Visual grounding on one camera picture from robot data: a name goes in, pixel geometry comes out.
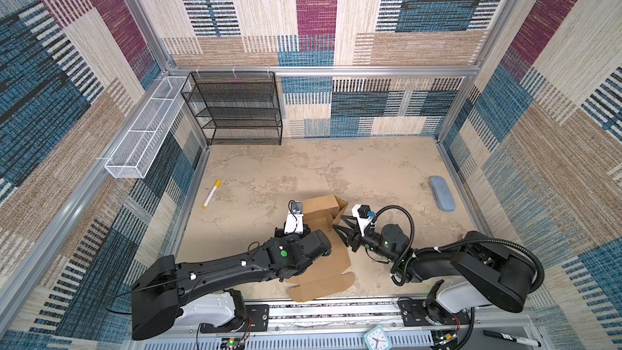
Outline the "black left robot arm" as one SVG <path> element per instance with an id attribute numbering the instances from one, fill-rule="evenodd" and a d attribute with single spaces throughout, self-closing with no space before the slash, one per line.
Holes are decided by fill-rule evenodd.
<path id="1" fill-rule="evenodd" d="M 252 251 L 205 262 L 157 259 L 131 286 L 131 335 L 135 341 L 160 335 L 191 301 L 237 285 L 284 281 L 303 274 L 331 253 L 322 231 L 273 237 Z"/>

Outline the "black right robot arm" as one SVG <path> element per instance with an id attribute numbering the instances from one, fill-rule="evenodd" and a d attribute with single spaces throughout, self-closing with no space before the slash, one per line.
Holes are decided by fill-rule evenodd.
<path id="1" fill-rule="evenodd" d="M 362 231 L 353 216 L 343 216 L 334 230 L 345 246 L 361 247 L 390 264 L 392 281 L 398 287 L 437 277 L 461 276 L 493 305 L 511 313 L 523 310 L 526 298 L 543 283 L 545 271 L 537 256 L 513 241 L 490 238 L 471 231 L 445 246 L 415 249 L 396 224 L 380 232 Z"/>

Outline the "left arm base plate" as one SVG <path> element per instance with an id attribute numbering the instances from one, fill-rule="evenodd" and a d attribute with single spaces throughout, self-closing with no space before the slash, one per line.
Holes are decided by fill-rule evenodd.
<path id="1" fill-rule="evenodd" d="M 248 327 L 250 331 L 266 332 L 270 318 L 270 306 L 268 304 L 251 304 L 246 305 L 246 317 L 238 319 L 234 318 L 231 322 L 226 323 L 222 327 L 214 327 L 211 324 L 202 323 L 199 326 L 200 334 L 212 333 L 244 333 Z"/>

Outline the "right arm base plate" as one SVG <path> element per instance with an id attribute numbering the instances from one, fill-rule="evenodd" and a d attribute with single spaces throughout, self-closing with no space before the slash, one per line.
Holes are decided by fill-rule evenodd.
<path id="1" fill-rule="evenodd" d="M 405 327 L 453 326 L 467 327 L 471 317 L 466 309 L 450 313 L 433 302 L 430 306 L 423 299 L 401 297 L 397 301 Z"/>

